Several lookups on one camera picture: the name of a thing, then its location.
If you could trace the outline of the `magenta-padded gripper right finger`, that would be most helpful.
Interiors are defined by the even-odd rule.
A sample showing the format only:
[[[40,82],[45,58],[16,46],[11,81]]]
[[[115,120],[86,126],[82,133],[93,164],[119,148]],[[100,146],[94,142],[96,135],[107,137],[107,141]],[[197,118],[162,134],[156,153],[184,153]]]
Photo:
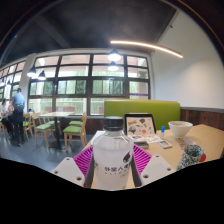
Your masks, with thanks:
[[[131,169],[135,187],[145,186],[175,172],[161,155],[151,155],[137,145],[133,149]]]

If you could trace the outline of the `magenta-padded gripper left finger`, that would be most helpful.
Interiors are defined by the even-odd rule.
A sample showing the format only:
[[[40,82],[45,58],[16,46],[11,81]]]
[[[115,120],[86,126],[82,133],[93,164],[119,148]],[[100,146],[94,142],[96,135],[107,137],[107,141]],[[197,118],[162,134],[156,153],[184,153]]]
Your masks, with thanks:
[[[52,173],[81,187],[97,188],[93,147],[87,147],[75,157],[65,157]]]

